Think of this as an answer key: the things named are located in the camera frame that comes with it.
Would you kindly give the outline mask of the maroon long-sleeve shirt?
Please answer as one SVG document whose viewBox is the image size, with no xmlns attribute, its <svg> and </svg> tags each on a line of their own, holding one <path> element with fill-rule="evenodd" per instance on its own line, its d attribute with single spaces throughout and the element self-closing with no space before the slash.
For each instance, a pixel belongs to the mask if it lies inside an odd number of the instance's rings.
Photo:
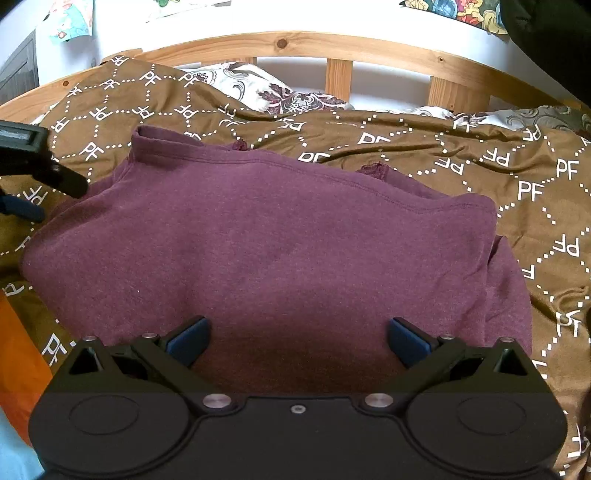
<svg viewBox="0 0 591 480">
<path fill-rule="evenodd" d="M 401 368 L 395 317 L 532 347 L 529 293 L 490 198 L 152 126 L 54 209 L 21 271 L 70 334 L 107 345 L 208 319 L 195 369 L 230 391 L 372 390 Z"/>
</svg>

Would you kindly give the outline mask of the curled blue anime poster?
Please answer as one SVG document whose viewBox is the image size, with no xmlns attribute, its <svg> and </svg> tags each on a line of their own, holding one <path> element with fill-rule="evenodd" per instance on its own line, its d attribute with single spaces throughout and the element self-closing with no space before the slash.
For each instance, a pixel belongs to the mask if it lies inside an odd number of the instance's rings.
<svg viewBox="0 0 591 480">
<path fill-rule="evenodd" d="M 43 20 L 43 29 L 53 44 L 93 35 L 94 1 L 53 1 Z"/>
</svg>

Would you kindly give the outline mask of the colourful striped bedsheet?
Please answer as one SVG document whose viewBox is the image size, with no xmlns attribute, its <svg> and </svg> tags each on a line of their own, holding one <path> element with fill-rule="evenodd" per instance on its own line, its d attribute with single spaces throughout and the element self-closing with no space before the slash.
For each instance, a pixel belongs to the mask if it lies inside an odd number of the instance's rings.
<svg viewBox="0 0 591 480">
<path fill-rule="evenodd" d="M 32 410 L 51 380 L 49 367 L 6 297 L 1 298 L 1 477 L 37 479 L 43 468 L 30 444 Z"/>
</svg>

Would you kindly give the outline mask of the brown PF patterned blanket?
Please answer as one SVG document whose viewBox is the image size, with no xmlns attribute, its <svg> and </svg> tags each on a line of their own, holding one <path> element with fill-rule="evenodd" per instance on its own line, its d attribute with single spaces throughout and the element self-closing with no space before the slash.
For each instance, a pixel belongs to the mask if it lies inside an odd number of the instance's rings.
<svg viewBox="0 0 591 480">
<path fill-rule="evenodd" d="M 270 115 L 183 75 L 119 56 L 62 81 L 40 121 L 65 123 L 51 137 L 59 159 L 89 159 L 93 178 L 125 157 L 134 127 L 152 124 L 344 170 L 381 164 L 447 194 L 490 197 L 532 298 L 535 365 L 568 418 L 558 472 L 589 477 L 590 137 L 339 108 Z"/>
</svg>

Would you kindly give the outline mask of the white floral pillow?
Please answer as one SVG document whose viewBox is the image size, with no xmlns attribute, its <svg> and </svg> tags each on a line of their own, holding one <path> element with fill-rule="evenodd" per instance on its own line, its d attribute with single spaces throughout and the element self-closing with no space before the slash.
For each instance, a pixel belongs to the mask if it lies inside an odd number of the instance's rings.
<svg viewBox="0 0 591 480">
<path fill-rule="evenodd" d="M 352 110 L 353 105 L 324 92 L 297 92 L 256 65 L 242 62 L 217 63 L 198 68 L 184 67 L 183 79 L 201 82 L 242 102 L 246 107 L 270 115 L 305 113 L 335 108 Z M 492 125 L 509 130 L 548 127 L 590 137 L 590 115 L 567 106 L 532 109 L 502 109 L 477 113 L 454 113 L 438 106 L 421 106 L 413 115 L 452 120 L 456 125 Z"/>
</svg>

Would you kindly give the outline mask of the landscape painting poster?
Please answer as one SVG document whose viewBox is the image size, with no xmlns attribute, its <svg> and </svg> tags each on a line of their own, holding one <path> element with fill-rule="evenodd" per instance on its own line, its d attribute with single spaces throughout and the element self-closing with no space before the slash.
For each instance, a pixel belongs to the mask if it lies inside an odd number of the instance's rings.
<svg viewBox="0 0 591 480">
<path fill-rule="evenodd" d="M 495 35 L 508 34 L 499 0 L 405 0 L 401 6 L 457 20 Z"/>
</svg>

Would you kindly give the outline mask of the black puffy jacket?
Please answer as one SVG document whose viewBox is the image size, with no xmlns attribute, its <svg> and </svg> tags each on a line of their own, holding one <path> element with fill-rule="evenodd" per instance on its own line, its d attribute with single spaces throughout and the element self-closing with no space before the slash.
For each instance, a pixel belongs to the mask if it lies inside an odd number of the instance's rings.
<svg viewBox="0 0 591 480">
<path fill-rule="evenodd" d="M 502 1 L 512 41 L 583 104 L 590 104 L 590 3 Z"/>
</svg>

